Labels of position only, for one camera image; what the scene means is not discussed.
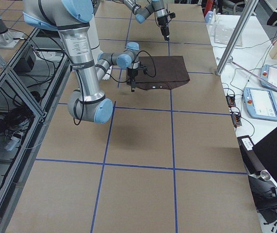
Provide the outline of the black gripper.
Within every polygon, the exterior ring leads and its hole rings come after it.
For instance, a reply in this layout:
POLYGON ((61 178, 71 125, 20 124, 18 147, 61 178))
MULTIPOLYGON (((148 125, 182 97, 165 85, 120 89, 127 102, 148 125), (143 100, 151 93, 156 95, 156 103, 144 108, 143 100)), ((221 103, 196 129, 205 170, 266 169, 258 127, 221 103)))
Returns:
POLYGON ((138 75, 138 69, 127 68, 127 84, 131 86, 131 92, 135 92, 136 89, 136 76, 138 75))
POLYGON ((169 40, 170 39, 170 31, 169 31, 169 27, 168 27, 167 17, 159 17, 158 24, 160 26, 160 30, 161 30, 162 35, 164 36, 164 39, 169 40))

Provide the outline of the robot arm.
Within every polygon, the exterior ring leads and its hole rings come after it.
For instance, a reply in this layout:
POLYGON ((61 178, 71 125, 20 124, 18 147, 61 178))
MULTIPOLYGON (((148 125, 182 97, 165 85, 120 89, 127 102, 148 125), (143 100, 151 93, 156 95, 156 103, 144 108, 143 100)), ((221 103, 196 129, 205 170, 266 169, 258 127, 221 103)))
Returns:
POLYGON ((93 18, 89 0, 26 0, 23 15, 29 25, 57 31, 60 36, 79 85, 68 102, 70 115, 77 120, 106 123, 112 116, 113 103, 99 82, 111 66, 137 68, 139 44, 128 43, 122 53, 101 53, 95 62, 88 36, 93 18))
POLYGON ((154 14, 164 40, 170 40, 168 17, 174 18, 175 13, 171 13, 168 9, 166 9, 162 0, 151 0, 144 7, 136 3, 135 0, 123 0, 122 3, 132 11, 137 22, 140 24, 142 24, 150 15, 154 14))

